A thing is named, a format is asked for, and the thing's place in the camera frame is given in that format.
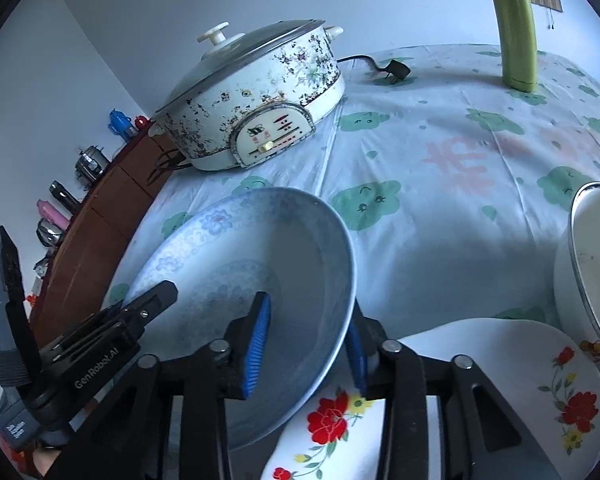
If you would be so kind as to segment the blue patterned deep plate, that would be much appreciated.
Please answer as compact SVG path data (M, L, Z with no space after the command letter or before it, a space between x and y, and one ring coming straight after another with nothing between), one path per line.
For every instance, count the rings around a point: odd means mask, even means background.
M162 281L176 286L178 300L149 323L140 346L164 360L221 337L257 292L271 298L257 387L226 407L228 443L243 448L296 414L328 374L349 325L356 264L329 204L296 188L259 188L191 216L148 258L124 300Z

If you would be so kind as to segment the white enamel bowl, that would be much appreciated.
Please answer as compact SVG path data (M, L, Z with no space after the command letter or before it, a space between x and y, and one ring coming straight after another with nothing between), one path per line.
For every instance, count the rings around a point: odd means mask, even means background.
M600 182L573 197L557 246L554 297L562 330L600 362Z

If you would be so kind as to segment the brown wooden sideboard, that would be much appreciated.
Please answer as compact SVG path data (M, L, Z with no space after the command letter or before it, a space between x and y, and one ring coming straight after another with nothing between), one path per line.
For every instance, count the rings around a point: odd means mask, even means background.
M140 130L82 200L43 280L30 315L40 348L68 332L106 300L114 272L170 174L147 179L173 142Z

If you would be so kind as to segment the steel kettle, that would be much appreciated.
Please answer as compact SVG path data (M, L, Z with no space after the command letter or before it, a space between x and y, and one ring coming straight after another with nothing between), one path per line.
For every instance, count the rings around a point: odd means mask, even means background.
M44 247L58 247L64 239L65 231L55 223L41 218L36 226L36 236Z

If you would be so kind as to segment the pink thermos flask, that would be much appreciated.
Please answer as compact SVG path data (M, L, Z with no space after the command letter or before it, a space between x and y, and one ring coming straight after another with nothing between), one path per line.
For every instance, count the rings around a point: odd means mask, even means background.
M68 229L70 223L69 219L47 200L38 200L36 202L36 208L38 208L38 213L42 218L52 222L63 231Z

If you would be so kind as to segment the black thermos flask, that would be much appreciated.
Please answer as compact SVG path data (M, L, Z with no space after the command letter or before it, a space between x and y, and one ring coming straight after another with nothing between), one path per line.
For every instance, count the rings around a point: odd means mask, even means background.
M76 214L81 209L81 202L77 200L59 181L53 180L48 188L53 198L64 206L70 214Z

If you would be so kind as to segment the floral white tablecloth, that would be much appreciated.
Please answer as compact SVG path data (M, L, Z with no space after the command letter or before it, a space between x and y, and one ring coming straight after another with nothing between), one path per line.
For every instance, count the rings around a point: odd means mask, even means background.
M553 263L574 193L600 180L600 83L541 53L524 93L488 46L412 47L392 84L363 62L306 142L251 169L170 177L140 222L109 291L128 296L159 245L195 214L257 188L300 188L343 218L358 298L386 330L437 356L474 350L508 381L566 479L600 454L600 374L558 333Z

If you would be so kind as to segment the steel rice cooker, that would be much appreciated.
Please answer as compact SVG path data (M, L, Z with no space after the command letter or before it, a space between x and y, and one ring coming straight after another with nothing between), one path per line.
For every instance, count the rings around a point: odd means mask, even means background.
M102 150L96 145L91 145L80 151L76 161L76 174L88 185L91 185L104 175L109 164L110 161Z

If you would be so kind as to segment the blue water bottle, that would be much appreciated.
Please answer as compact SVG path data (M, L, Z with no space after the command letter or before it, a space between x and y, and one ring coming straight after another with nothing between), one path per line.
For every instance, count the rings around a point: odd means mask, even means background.
M115 108L109 113L108 128L112 133L120 136L124 142L130 142L137 135L137 130L131 118Z

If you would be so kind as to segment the small red object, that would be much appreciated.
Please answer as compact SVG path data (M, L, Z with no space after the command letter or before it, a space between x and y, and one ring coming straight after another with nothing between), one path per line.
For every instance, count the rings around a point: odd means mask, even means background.
M137 129L143 129L148 124L148 119L145 116L137 116L134 124L136 125Z

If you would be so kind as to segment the floral electric cooking pot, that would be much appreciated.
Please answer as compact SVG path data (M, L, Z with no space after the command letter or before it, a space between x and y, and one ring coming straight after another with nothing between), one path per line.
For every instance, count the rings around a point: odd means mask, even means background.
M199 36L210 49L149 129L170 136L200 171L250 168L291 148L312 136L346 88L332 52L341 27L290 20L226 36L226 26Z

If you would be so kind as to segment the green thermos bottle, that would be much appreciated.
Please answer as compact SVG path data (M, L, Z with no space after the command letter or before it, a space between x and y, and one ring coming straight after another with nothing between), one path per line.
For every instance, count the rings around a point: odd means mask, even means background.
M493 0L502 57L503 81L533 92L538 81L538 51L530 0Z

